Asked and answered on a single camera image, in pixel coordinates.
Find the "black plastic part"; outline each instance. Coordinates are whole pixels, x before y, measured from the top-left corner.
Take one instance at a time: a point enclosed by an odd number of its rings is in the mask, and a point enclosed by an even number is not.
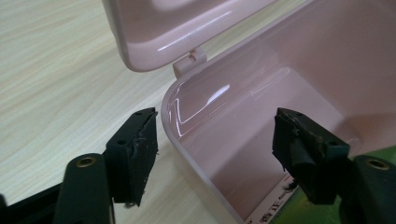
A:
[[[140,205],[158,152],[155,108],[132,114],[106,144],[104,156],[114,203]]]
[[[0,216],[5,223],[51,223],[60,188],[56,185],[9,207],[2,196]]]
[[[53,223],[115,223],[106,176],[100,154],[86,154],[66,167]]]
[[[309,201],[333,204],[334,182],[350,169],[349,145],[306,115],[279,108],[273,154],[298,181]]]
[[[371,156],[353,161],[355,190],[367,223],[396,222],[396,166]]]

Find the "plastic container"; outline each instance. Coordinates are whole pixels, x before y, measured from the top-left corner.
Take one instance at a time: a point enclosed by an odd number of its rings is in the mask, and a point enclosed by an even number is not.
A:
[[[167,17],[176,6],[150,1],[160,3],[151,6],[159,19],[173,23],[139,34],[136,27],[153,21],[138,15],[150,10],[140,6],[136,16],[127,10],[133,1],[104,2],[123,60],[146,71],[199,47],[216,28],[235,24],[232,15],[241,20],[259,9],[250,4],[272,1],[178,1],[186,9],[199,6],[177,20]],[[135,1],[138,7],[143,2]],[[233,10],[243,6],[247,10]],[[351,145],[351,155],[396,145],[395,24],[392,0],[307,1],[181,72],[163,99],[163,127],[181,171],[220,223],[243,223],[285,175],[272,155],[278,107],[332,131]]]

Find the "box lid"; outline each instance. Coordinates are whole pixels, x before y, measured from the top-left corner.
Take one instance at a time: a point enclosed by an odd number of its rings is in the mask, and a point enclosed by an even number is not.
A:
[[[275,0],[103,0],[125,65],[164,66]]]

